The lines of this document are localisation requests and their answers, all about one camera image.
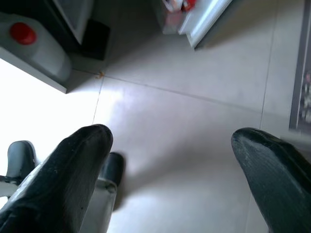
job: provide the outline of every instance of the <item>floor tile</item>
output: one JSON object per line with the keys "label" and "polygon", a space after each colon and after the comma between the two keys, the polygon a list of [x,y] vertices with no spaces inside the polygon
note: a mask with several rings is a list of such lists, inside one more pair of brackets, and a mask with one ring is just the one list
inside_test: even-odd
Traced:
{"label": "floor tile", "polygon": [[284,139],[311,139],[289,130],[303,9],[303,0],[280,1],[267,79],[261,128]]}
{"label": "floor tile", "polygon": [[245,233],[268,233],[268,226],[255,202],[253,195],[248,207],[248,216]]}
{"label": "floor tile", "polygon": [[94,122],[126,157],[108,232],[245,231],[250,191],[230,138],[260,114],[105,78]]}
{"label": "floor tile", "polygon": [[1,59],[0,67],[1,175],[13,141],[31,141],[42,162],[63,138],[92,124],[102,79],[74,71],[75,89],[63,94]]}
{"label": "floor tile", "polygon": [[108,77],[262,110],[276,0],[244,1],[208,48],[163,35],[152,8],[129,6],[120,16]]}

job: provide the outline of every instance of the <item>gray metal object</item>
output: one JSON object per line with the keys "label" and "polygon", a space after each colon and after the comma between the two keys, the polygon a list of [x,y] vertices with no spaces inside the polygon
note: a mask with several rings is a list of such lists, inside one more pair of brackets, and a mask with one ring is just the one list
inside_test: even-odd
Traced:
{"label": "gray metal object", "polygon": [[66,93],[67,89],[63,87],[61,84],[55,82],[50,77],[46,76],[39,70],[35,69],[28,63],[24,62],[20,58],[16,57],[12,53],[10,53],[8,50],[6,50],[3,47],[0,47],[0,59],[3,59],[4,61],[14,65],[18,69],[21,69],[25,71],[26,73],[30,74],[31,76],[39,79],[40,81],[46,83],[47,85],[54,87],[55,89],[59,90],[60,92]]}
{"label": "gray metal object", "polygon": [[0,176],[0,197],[10,197],[17,190],[20,179]]}
{"label": "gray metal object", "polygon": [[311,1],[305,1],[290,129],[311,133]]}
{"label": "gray metal object", "polygon": [[113,182],[104,179],[96,181],[79,233],[107,232],[116,195],[117,187]]}

